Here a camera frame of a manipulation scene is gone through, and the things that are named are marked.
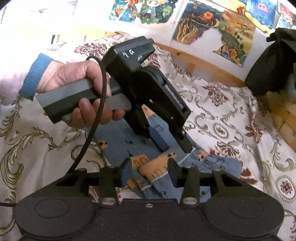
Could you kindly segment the person's left hand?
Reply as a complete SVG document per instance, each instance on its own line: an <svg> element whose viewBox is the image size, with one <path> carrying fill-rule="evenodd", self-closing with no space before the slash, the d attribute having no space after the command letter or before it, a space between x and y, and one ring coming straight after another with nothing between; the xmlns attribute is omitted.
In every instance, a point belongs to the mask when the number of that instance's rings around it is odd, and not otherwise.
<svg viewBox="0 0 296 241"><path fill-rule="evenodd" d="M102 92L102 72L97 63L91 60L75 63L52 61L45 70L36 93L45 93L69 83L89 78L94 82L97 92ZM72 128L92 127L99 109L100 99L91 103L82 98L79 106L72 112L67 125Z"/></svg>

